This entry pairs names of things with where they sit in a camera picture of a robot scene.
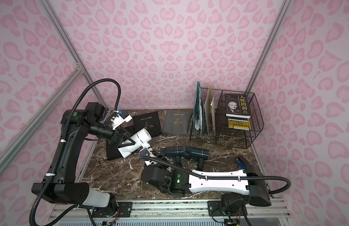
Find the white hair dryer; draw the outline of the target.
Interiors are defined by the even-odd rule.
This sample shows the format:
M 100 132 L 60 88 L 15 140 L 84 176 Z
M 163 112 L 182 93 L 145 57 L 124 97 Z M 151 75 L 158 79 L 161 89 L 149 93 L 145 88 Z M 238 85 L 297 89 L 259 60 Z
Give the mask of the white hair dryer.
M 140 155 L 156 157 L 153 148 L 149 144 L 149 141 L 151 139 L 152 137 L 149 132 L 146 129 L 141 129 L 139 132 L 131 136 L 128 140 L 124 141 L 120 145 L 120 148 L 118 148 L 118 151 L 123 158 L 127 158 L 136 150 L 140 150 Z

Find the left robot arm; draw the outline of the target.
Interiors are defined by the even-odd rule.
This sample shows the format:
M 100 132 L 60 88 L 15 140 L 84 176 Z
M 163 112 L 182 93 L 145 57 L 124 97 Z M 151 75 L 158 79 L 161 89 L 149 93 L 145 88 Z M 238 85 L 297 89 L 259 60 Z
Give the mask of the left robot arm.
M 85 109 L 78 109 L 85 95 L 96 85 L 110 82 L 117 86 L 118 94 L 115 113 L 109 119 L 104 118 L 106 108 L 98 102 L 89 102 Z M 36 226 L 36 213 L 41 200 L 53 204 L 70 204 L 70 207 L 49 223 L 55 225 L 69 211 L 84 208 L 88 212 L 96 211 L 106 217 L 118 217 L 119 207 L 114 194 L 93 190 L 88 183 L 76 182 L 76 167 L 82 145 L 88 135 L 109 140 L 109 145 L 118 156 L 127 147 L 137 149 L 135 140 L 122 127 L 122 123 L 130 120 L 127 112 L 118 110 L 121 96 L 120 84 L 109 78 L 100 79 L 84 89 L 74 106 L 67 110 L 61 120 L 61 134 L 54 159 L 43 177 L 42 182 L 34 183 L 32 193 L 37 196 L 29 214 L 29 224 Z

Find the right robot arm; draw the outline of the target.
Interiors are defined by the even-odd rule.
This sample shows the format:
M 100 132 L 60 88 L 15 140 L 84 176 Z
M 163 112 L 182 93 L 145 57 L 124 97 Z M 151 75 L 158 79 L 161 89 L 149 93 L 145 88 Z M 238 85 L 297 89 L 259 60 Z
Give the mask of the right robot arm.
M 280 176 L 265 176 L 254 165 L 242 161 L 244 169 L 232 172 L 203 172 L 189 170 L 157 157 L 143 154 L 140 159 L 148 162 L 142 182 L 157 188 L 161 193 L 184 197 L 206 191 L 222 192 L 221 203 L 213 209 L 212 216 L 247 217 L 246 205 L 269 207 L 270 196 L 291 187 L 291 181 Z

